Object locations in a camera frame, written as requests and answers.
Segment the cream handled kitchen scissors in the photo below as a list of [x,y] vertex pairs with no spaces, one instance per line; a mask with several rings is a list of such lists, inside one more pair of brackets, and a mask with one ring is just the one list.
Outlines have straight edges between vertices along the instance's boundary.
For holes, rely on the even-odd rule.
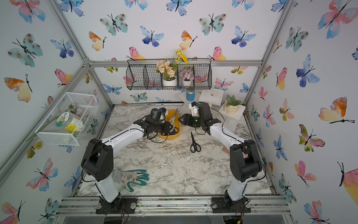
[[171,117],[171,119],[169,120],[170,124],[171,124],[171,129],[170,129],[170,132],[173,132],[174,129],[175,129],[175,118],[176,118],[176,115],[178,113],[178,108],[175,110],[174,112],[174,115]]

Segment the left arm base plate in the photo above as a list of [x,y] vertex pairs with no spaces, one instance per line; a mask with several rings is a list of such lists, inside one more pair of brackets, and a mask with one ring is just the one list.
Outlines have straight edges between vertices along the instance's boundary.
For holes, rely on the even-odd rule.
[[118,196],[113,202],[109,203],[100,197],[99,204],[101,208],[96,209],[96,214],[134,214],[138,199],[135,197]]

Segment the yellow plastic storage box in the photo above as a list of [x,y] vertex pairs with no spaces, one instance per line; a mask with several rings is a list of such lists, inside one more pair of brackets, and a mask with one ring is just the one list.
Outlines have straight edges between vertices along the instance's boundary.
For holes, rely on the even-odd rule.
[[[171,117],[174,115],[175,110],[168,110],[167,111],[167,115],[165,118],[165,121],[168,121],[171,119]],[[179,137],[180,132],[181,132],[181,127],[180,127],[180,122],[178,121],[179,119],[179,113],[177,113],[176,118],[175,118],[175,129],[173,132],[170,132],[168,134],[166,133],[159,133],[159,136],[162,139],[167,139],[167,140],[173,140]]]

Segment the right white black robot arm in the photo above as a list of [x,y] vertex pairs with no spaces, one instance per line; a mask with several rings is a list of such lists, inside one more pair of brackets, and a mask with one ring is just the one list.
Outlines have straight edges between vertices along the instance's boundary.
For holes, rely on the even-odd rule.
[[233,179],[226,194],[231,202],[242,200],[248,185],[258,180],[256,177],[263,169],[255,141],[245,140],[228,130],[225,120],[213,117],[208,103],[192,102],[188,107],[191,112],[182,115],[179,122],[184,126],[201,128],[229,149]]

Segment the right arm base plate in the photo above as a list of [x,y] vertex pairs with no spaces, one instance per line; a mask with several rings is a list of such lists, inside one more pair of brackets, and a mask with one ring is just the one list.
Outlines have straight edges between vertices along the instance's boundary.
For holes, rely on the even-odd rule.
[[228,193],[225,193],[221,197],[213,197],[211,199],[211,208],[213,213],[250,213],[251,209],[247,206],[249,205],[249,199],[243,197],[237,201],[233,201]]

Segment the large black scissors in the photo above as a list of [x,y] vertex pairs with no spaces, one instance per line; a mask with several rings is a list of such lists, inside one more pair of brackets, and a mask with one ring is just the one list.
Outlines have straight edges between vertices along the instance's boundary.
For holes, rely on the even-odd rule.
[[192,153],[200,152],[201,146],[195,141],[193,133],[191,133],[191,139],[192,139],[192,144],[190,146],[190,151]]

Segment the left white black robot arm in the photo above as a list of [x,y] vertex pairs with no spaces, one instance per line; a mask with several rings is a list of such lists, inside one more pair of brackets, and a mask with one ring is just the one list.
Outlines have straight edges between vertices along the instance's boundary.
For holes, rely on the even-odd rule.
[[173,125],[165,121],[168,112],[165,108],[154,108],[142,119],[133,122],[127,129],[104,139],[89,141],[81,167],[92,177],[102,199],[114,203],[120,199],[120,193],[114,184],[112,173],[114,155],[132,142],[148,137],[151,133],[168,133]]

